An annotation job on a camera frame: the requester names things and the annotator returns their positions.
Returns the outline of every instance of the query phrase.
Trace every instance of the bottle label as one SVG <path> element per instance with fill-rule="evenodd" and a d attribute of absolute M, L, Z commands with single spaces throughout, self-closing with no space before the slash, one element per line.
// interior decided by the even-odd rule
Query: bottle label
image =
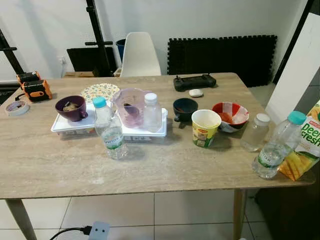
<path fill-rule="evenodd" d="M 116 149 L 122 145 L 124 141 L 123 135 L 111 135 L 104 139 L 104 145 L 108 149 Z"/>
<path fill-rule="evenodd" d="M 258 162 L 264 166 L 265 168 L 276 168 L 279 166 L 277 162 L 274 162 L 272 159 L 270 159 L 267 154 L 265 153 L 264 149 L 262 149 L 258 155 Z"/>

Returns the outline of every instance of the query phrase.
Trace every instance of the white container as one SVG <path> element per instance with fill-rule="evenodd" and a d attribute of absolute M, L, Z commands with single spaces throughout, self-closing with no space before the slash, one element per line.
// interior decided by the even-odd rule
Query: white container
<path fill-rule="evenodd" d="M 162 110 L 155 93 L 144 95 L 143 127 L 149 132 L 156 133 L 162 125 Z"/>
<path fill-rule="evenodd" d="M 88 113 L 88 117 L 76 122 L 71 122 L 58 114 L 51 127 L 51 131 L 62 137 L 96 135 L 96 113 L 92 103 L 86 104 L 86 112 Z M 141 128 L 128 128 L 122 124 L 124 140 L 134 143 L 162 143 L 167 135 L 167 116 L 168 111 L 162 108 L 162 125 L 157 132 L 149 132 Z"/>
<path fill-rule="evenodd" d="M 258 113 L 254 120 L 248 124 L 241 138 L 241 145 L 248 152 L 257 151 L 269 131 L 271 119 L 267 114 Z"/>

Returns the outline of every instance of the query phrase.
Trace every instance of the orange and black device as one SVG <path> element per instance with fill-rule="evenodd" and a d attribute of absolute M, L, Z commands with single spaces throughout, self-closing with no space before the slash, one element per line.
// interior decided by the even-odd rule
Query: orange and black device
<path fill-rule="evenodd" d="M 31 102 L 52 99 L 50 87 L 46 80 L 25 81 L 22 90 Z"/>
<path fill-rule="evenodd" d="M 41 77 L 37 71 L 33 71 L 33 72 L 25 72 L 22 74 L 18 74 L 16 76 L 16 79 L 18 80 L 18 82 L 22 86 L 24 84 L 24 82 L 38 81 L 38 80 L 41 80 Z"/>

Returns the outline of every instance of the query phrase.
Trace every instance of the table leg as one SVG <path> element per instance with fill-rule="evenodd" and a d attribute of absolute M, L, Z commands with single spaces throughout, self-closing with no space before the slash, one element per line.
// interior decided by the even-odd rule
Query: table leg
<path fill-rule="evenodd" d="M 233 200 L 233 240 L 241 238 L 247 200 L 246 189 L 235 189 Z"/>
<path fill-rule="evenodd" d="M 21 229 L 26 240 L 37 240 L 34 229 L 30 222 L 28 213 L 21 199 L 6 199 L 8 205 L 16 223 Z"/>

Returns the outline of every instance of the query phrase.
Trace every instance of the paper cup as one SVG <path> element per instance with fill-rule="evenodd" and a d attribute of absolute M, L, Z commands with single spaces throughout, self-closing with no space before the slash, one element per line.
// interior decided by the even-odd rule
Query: paper cup
<path fill-rule="evenodd" d="M 192 139 L 195 145 L 207 148 L 221 124 L 221 117 L 212 110 L 201 109 L 192 116 Z"/>

